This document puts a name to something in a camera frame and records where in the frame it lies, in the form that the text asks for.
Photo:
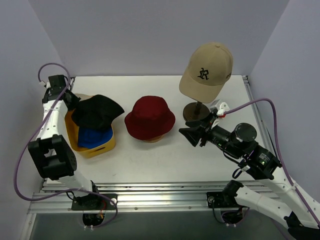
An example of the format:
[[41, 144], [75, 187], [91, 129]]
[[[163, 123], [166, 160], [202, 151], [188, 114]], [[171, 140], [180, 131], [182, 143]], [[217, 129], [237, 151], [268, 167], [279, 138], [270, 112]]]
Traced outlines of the black hat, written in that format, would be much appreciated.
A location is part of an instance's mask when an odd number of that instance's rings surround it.
[[111, 127], [113, 120], [124, 112], [117, 102], [97, 94], [81, 100], [71, 114], [71, 119], [80, 128], [106, 131]]

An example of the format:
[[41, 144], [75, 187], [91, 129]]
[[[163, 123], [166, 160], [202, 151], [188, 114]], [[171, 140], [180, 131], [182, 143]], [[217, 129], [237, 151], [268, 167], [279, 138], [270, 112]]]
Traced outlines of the dark red hat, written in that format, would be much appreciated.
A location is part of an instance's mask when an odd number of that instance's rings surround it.
[[152, 95], [138, 99], [124, 118], [129, 135], [141, 141], [167, 134], [175, 122], [176, 117], [165, 99]]

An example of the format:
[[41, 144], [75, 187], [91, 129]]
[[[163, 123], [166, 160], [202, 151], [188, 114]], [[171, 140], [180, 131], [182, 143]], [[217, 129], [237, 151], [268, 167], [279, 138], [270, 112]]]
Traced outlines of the beige baseball cap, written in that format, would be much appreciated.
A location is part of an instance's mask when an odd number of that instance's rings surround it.
[[202, 44], [189, 59], [179, 82], [179, 91], [204, 104], [213, 102], [230, 79], [233, 62], [233, 55], [224, 44]]

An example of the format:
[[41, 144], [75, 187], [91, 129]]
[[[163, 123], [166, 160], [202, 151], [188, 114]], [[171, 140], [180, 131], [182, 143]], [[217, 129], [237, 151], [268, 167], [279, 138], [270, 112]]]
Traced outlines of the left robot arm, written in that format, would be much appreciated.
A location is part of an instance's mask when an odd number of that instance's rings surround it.
[[73, 210], [116, 209], [117, 197], [101, 194], [95, 183], [77, 169], [75, 153], [63, 136], [65, 116], [75, 108], [79, 97], [68, 89], [67, 78], [62, 74], [49, 76], [45, 88], [42, 125], [27, 147], [38, 173], [68, 188], [73, 195]]

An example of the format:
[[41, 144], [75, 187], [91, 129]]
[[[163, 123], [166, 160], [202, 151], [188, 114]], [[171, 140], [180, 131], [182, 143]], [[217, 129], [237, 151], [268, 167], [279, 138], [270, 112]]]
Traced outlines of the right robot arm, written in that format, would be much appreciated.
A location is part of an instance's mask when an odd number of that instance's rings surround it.
[[212, 143], [222, 151], [241, 172], [250, 175], [276, 194], [280, 201], [257, 193], [236, 180], [236, 176], [222, 190], [222, 200], [227, 206], [247, 207], [275, 220], [296, 240], [318, 240], [320, 204], [297, 184], [290, 184], [284, 165], [269, 150], [256, 141], [257, 131], [249, 123], [239, 123], [232, 132], [214, 125], [217, 115], [211, 113], [200, 121], [186, 123], [179, 132], [196, 147]]

